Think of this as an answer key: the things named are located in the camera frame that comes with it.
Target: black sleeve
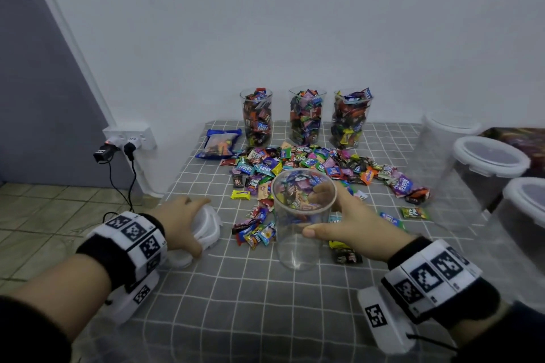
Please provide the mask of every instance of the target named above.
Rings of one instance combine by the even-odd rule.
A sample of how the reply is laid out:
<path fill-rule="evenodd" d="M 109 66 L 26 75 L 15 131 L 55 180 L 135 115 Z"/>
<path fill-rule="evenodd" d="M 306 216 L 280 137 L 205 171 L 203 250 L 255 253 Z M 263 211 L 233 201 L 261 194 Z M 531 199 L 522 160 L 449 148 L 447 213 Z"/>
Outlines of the black sleeve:
<path fill-rule="evenodd" d="M 72 346 L 68 338 L 41 312 L 0 296 L 0 319 L 2 349 L 14 353 L 17 361 L 70 363 Z"/>
<path fill-rule="evenodd" d="M 496 325 L 458 351 L 453 361 L 513 361 L 543 358 L 545 315 L 522 303 L 514 303 Z"/>

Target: gray checkered tablecloth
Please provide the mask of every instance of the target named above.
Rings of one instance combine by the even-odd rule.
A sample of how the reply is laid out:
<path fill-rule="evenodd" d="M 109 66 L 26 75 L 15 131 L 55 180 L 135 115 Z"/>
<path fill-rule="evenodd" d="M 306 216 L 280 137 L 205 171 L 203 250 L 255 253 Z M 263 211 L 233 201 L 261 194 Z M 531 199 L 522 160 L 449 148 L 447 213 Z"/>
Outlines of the gray checkered tablecloth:
<path fill-rule="evenodd" d="M 206 124 L 192 155 L 203 146 L 207 129 L 242 127 L 242 121 Z M 402 169 L 419 128 L 408 123 L 368 123 L 357 153 Z M 274 122 L 271 145 L 280 146 L 289 138 L 289 129 L 285 121 Z M 331 146 L 329 131 L 330 123 L 323 123 L 321 146 Z M 235 149 L 246 146 L 242 139 Z M 339 265 L 324 245 L 317 267 L 294 272 L 277 260 L 275 243 L 259 244 L 255 250 L 238 246 L 230 229 L 257 201 L 230 199 L 233 186 L 229 170 L 228 166 L 219 166 L 217 160 L 191 157 L 163 198 L 166 201 L 181 194 L 210 198 L 223 220 L 218 243 L 186 269 L 161 268 L 158 286 L 132 319 L 119 328 L 94 319 L 76 348 L 87 361 L 104 363 L 384 362 L 386 357 L 376 347 L 358 304 L 357 291 L 379 284 L 387 272 L 386 264 L 364 259 L 362 264 Z M 407 206 L 380 181 L 353 188 L 369 193 L 366 202 L 377 212 L 399 218 L 399 207 Z M 479 225 L 456 234 L 431 221 L 405 220 L 405 227 L 431 239 L 443 238 L 466 254 L 478 248 L 474 238 Z M 528 282 L 520 285 L 520 290 L 513 288 L 508 270 L 500 264 L 505 257 L 505 252 L 495 256 L 487 253 L 477 263 L 504 298 L 542 305 L 542 292 Z M 508 266 L 517 270 L 515 262 Z M 452 344 L 446 330 L 434 322 L 423 323 L 415 330 Z M 451 356 L 439 346 L 418 341 L 413 351 L 395 357 L 395 361 L 445 361 Z"/>

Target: wristband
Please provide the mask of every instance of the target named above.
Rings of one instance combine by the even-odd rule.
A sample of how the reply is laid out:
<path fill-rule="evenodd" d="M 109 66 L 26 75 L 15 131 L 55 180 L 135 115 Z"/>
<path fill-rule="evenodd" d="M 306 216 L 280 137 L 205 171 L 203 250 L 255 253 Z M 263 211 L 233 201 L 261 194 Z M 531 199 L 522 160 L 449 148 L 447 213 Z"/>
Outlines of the wristband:
<path fill-rule="evenodd" d="M 481 270 L 443 240 L 420 237 L 388 262 L 394 268 L 382 283 L 415 324 L 434 318 L 451 328 L 462 319 L 491 316 L 498 291 L 480 278 Z"/>
<path fill-rule="evenodd" d="M 167 242 L 158 223 L 148 214 L 124 212 L 93 229 L 76 252 L 105 268 L 112 290 L 134 284 L 166 259 Z"/>

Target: gray wall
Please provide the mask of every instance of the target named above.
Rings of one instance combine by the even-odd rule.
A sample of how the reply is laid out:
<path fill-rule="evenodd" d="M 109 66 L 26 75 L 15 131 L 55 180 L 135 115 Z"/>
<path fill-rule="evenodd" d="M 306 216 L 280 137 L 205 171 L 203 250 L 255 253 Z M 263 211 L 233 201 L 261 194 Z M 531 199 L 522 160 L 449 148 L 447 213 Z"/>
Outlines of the gray wall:
<path fill-rule="evenodd" d="M 0 0 L 0 179 L 109 187 L 93 160 L 107 126 L 44 0 Z M 113 179 L 128 188 L 124 156 Z"/>

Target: wall socket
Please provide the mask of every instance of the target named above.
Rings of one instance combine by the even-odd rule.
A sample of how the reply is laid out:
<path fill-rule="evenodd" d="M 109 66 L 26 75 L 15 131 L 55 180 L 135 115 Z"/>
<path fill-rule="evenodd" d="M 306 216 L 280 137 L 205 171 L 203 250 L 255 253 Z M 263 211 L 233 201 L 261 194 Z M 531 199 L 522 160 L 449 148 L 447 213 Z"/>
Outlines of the wall socket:
<path fill-rule="evenodd" d="M 154 149 L 157 147 L 155 138 L 153 137 L 152 128 L 147 124 L 124 124 L 120 126 L 108 126 L 102 130 L 106 139 L 119 135 L 123 142 L 129 138 L 139 138 L 142 144 L 141 149 Z"/>

